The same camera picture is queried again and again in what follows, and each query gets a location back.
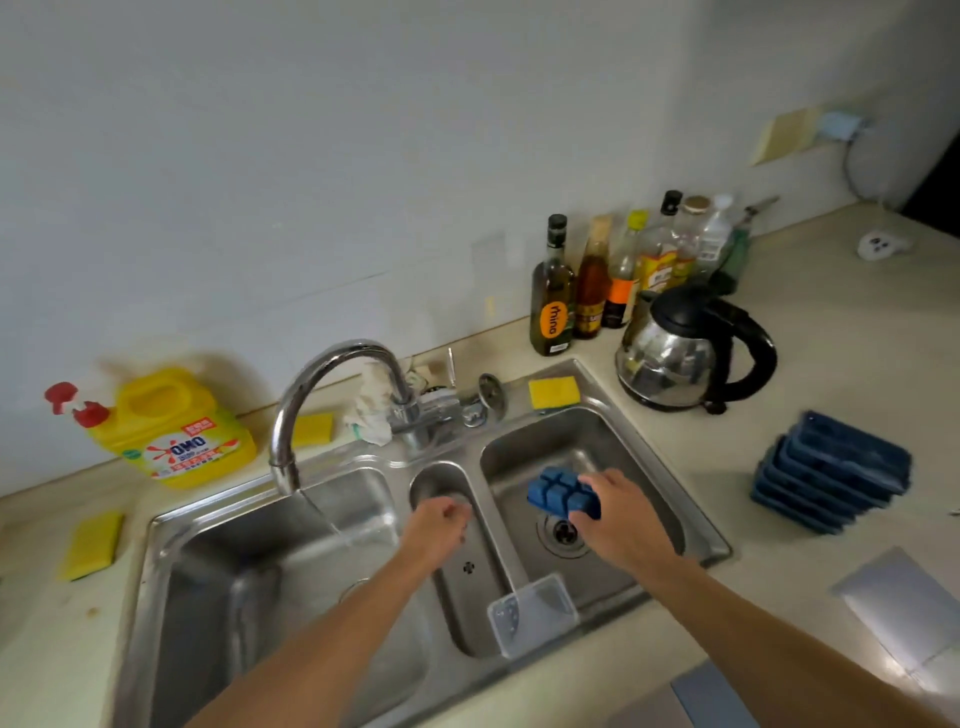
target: black kettle handle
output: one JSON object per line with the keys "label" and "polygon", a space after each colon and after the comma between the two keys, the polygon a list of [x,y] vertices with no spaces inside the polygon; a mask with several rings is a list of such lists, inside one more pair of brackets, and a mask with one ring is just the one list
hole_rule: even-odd
{"label": "black kettle handle", "polygon": [[[759,392],[774,375],[777,370],[777,347],[770,335],[742,308],[717,299],[710,302],[708,311],[716,324],[716,330],[709,338],[716,352],[716,366],[704,401],[721,403],[745,400]],[[732,336],[747,345],[754,367],[742,379],[727,382],[733,349]]]}

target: electric kettle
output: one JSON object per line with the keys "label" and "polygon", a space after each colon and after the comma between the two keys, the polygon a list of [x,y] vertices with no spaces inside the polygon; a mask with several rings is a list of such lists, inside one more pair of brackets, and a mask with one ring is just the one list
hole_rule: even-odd
{"label": "electric kettle", "polygon": [[[631,397],[661,412],[702,404],[710,414],[722,414],[727,402],[756,394],[777,369],[777,349],[767,332],[702,283],[664,291],[638,323],[616,352],[616,374]],[[733,338],[747,345],[754,367],[727,382]]]}

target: kitchen countertop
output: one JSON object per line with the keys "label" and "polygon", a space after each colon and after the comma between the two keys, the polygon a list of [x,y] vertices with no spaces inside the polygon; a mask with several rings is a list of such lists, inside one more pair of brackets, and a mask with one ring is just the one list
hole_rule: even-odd
{"label": "kitchen countertop", "polygon": [[[618,331],[576,342],[558,358],[577,358],[597,378],[732,544],[733,558],[710,570],[715,578],[915,692],[916,683],[828,590],[891,546],[902,546],[960,596],[960,521],[949,515],[960,507],[954,454],[960,242],[889,214],[884,227],[914,240],[915,249],[866,263],[853,249],[878,215],[872,206],[851,206],[758,239],[732,300],[770,332],[780,365],[767,387],[721,417],[702,410],[661,414],[630,400],[612,366]],[[490,371],[508,381],[551,363],[529,346],[526,320],[452,346],[461,380]],[[442,351],[415,361],[436,360]],[[745,350],[734,359],[736,374],[748,363]],[[348,401],[356,387],[349,379],[318,390],[304,411]],[[836,537],[817,537],[751,502],[757,460],[807,408],[910,450],[909,494]],[[246,422],[263,443],[270,412]],[[347,437],[341,433],[334,445]],[[109,725],[147,523],[266,471],[261,451],[238,473],[177,492],[114,461],[0,499],[0,725]],[[77,582],[56,580],[73,526],[108,508],[127,514],[116,563]],[[426,725],[600,724],[704,659],[682,627],[649,602]]]}

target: yellow scrubbing sponge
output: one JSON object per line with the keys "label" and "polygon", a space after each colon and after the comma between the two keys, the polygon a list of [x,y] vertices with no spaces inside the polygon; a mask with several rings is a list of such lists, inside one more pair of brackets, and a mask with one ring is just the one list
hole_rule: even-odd
{"label": "yellow scrubbing sponge", "polygon": [[530,404],[534,409],[557,409],[580,401],[575,376],[534,379],[530,382]]}
{"label": "yellow scrubbing sponge", "polygon": [[120,511],[107,511],[81,522],[73,532],[73,543],[60,567],[60,578],[73,581],[112,564],[122,523]]}
{"label": "yellow scrubbing sponge", "polygon": [[333,413],[320,412],[316,415],[300,415],[294,423],[293,447],[304,445],[326,445],[333,435]]}

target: black kettle lid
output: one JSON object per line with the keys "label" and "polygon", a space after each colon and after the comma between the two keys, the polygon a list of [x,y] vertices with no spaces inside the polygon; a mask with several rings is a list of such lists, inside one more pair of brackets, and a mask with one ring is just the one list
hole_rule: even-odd
{"label": "black kettle lid", "polygon": [[690,339],[708,338],[713,319],[707,309],[717,298],[703,283],[684,283],[657,296],[650,316],[660,328]]}

